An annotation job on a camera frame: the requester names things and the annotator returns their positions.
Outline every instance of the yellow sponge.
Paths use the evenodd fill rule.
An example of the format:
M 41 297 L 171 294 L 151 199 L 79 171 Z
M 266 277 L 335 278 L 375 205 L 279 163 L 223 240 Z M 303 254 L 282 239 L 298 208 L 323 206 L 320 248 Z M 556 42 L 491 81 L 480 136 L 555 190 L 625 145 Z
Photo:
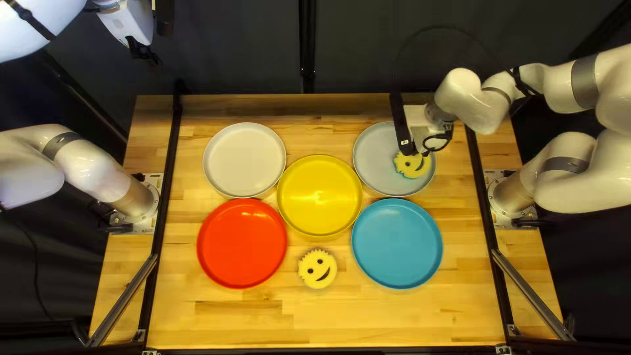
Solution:
M 337 274 L 338 263 L 322 249 L 312 250 L 298 261 L 298 275 L 312 289 L 327 287 Z
M 396 171 L 408 179 L 420 178 L 432 166 L 432 157 L 429 155 L 426 157 L 421 154 L 403 155 L 399 152 L 393 161 Z

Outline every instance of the red plate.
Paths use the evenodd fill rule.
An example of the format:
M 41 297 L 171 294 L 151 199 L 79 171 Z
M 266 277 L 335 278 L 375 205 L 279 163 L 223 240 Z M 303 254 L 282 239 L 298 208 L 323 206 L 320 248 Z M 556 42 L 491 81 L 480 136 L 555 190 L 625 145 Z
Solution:
M 201 226 L 198 259 L 221 286 L 245 289 L 270 278 L 287 250 L 285 223 L 268 204 L 253 198 L 228 201 Z

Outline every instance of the plate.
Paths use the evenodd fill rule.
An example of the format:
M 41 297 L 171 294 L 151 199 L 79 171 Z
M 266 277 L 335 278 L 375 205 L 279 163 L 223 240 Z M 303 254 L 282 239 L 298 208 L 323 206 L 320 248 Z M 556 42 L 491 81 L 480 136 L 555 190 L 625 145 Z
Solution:
M 285 146 L 262 124 L 243 122 L 219 131 L 206 146 L 206 179 L 220 193 L 248 198 L 269 190 L 283 174 Z
M 373 124 L 357 137 L 353 147 L 353 165 L 359 178 L 369 188 L 390 197 L 410 196 L 421 191 L 436 172 L 436 155 L 430 152 L 432 166 L 418 179 L 408 179 L 396 172 L 394 157 L 399 152 L 392 122 Z
M 310 236 L 331 236 L 351 226 L 359 215 L 362 183 L 342 160 L 310 155 L 283 173 L 276 199 L 287 224 Z
M 254 287 L 270 278 L 286 251 L 283 219 L 268 204 L 252 198 L 230 200 L 215 209 L 197 241 L 206 275 L 232 289 Z
M 399 198 L 377 201 L 360 214 L 351 247 L 366 275 L 392 289 L 424 284 L 442 259 L 442 238 L 433 218 Z

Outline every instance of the wooden table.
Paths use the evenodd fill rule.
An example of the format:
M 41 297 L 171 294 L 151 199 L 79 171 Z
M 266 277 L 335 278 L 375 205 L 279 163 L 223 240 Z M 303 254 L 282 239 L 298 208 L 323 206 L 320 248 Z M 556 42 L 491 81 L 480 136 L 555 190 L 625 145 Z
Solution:
M 407 95 L 408 103 L 427 94 Z M 124 167 L 162 172 L 170 131 L 171 96 L 140 96 Z M 269 347 L 371 347 L 495 345 L 504 332 L 495 296 L 473 172 L 462 124 L 437 154 L 433 181 L 408 199 L 435 219 L 444 255 L 425 285 L 392 291 L 366 277 L 350 250 L 350 230 L 324 245 L 288 227 L 288 253 L 264 284 L 235 291 L 212 282 L 196 258 L 199 227 L 226 201 L 206 181 L 201 157 L 210 138 L 229 124 L 254 121 L 283 140 L 287 165 L 311 154 L 333 155 L 352 166 L 357 136 L 391 119 L 387 94 L 190 95 L 182 98 L 180 128 L 167 226 L 158 271 L 148 347 L 219 349 Z M 521 166 L 512 126 L 478 135 L 485 169 Z M 363 187 L 364 207 L 382 198 Z M 272 189 L 263 201 L 276 208 Z M 560 317 L 557 297 L 538 231 L 498 231 L 501 251 Z M 110 236 L 92 318 L 101 322 L 151 249 L 151 236 Z M 297 261 L 323 246 L 335 253 L 339 274 L 325 291 L 302 284 Z M 509 283 L 516 325 L 526 335 L 553 337 L 519 291 Z M 129 340 L 138 327 L 142 291 L 107 343 Z

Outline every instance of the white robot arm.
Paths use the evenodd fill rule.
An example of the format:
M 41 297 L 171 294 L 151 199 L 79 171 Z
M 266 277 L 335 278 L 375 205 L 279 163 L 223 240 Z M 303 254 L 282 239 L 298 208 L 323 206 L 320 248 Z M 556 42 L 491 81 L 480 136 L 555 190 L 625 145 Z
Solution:
M 59 124 L 0 132 L 0 203 L 13 208 L 41 200 L 66 180 L 120 213 L 153 208 L 151 191 L 108 153 Z
M 572 214 L 631 204 L 631 44 L 558 66 L 527 64 L 519 67 L 519 74 L 553 111 L 595 108 L 607 129 L 598 140 L 576 132 L 556 137 L 495 187 L 492 207 L 519 214 L 536 202 Z M 475 73 L 458 68 L 445 77 L 433 103 L 404 109 L 414 141 L 440 131 L 444 118 L 454 116 L 476 132 L 490 134 L 521 97 L 506 72 L 480 83 Z
M 98 18 L 124 46 L 153 40 L 153 13 L 147 0 L 93 0 Z M 31 54 L 50 41 L 83 10 L 86 0 L 0 0 L 0 63 Z

